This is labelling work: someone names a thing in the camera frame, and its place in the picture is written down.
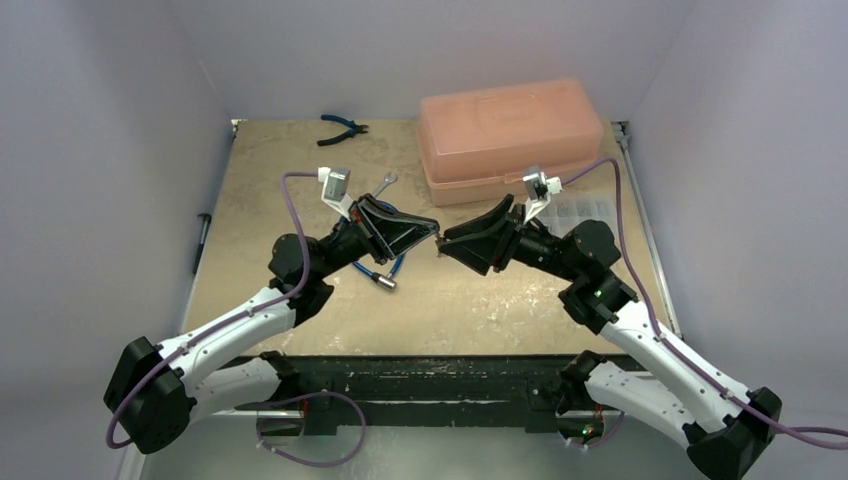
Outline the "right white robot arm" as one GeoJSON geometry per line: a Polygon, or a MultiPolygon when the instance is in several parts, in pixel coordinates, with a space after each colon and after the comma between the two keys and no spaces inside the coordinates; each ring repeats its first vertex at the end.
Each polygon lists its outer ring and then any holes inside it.
{"type": "Polygon", "coordinates": [[[650,310],[611,269],[621,257],[610,227],[585,220],[565,236],[526,221],[506,196],[486,214],[447,229],[438,251],[475,272],[516,260],[568,281],[558,295],[573,321],[618,346],[654,379],[646,382],[585,351],[562,373],[561,392],[576,407],[591,401],[629,414],[681,445],[710,479],[740,479],[774,440],[769,421],[782,402],[705,360],[650,310]]]}

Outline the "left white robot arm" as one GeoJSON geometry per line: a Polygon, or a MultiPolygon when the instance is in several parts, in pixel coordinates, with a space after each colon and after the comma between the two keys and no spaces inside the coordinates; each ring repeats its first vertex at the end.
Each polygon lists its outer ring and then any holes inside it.
{"type": "Polygon", "coordinates": [[[108,447],[155,453],[192,423],[229,407],[289,407],[298,382],[285,371],[281,354],[235,367],[229,361],[316,316],[334,292],[327,277],[364,256],[394,260],[440,229],[433,218],[388,208],[366,194],[345,199],[330,232],[314,238],[291,200],[286,207],[294,230],[275,240],[268,285],[201,327],[158,343],[142,336],[124,347],[104,394],[112,414],[108,447]]]}

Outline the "blue cable lock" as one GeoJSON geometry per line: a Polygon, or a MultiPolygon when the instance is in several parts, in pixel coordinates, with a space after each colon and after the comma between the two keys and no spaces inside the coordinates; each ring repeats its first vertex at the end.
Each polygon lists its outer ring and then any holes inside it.
{"type": "Polygon", "coordinates": [[[397,290],[397,280],[396,277],[402,268],[404,261],[406,259],[405,254],[401,254],[395,258],[391,268],[388,272],[379,272],[374,271],[365,267],[359,261],[355,261],[352,263],[352,266],[362,275],[371,280],[375,285],[384,289],[387,292],[393,293],[397,290]]]}

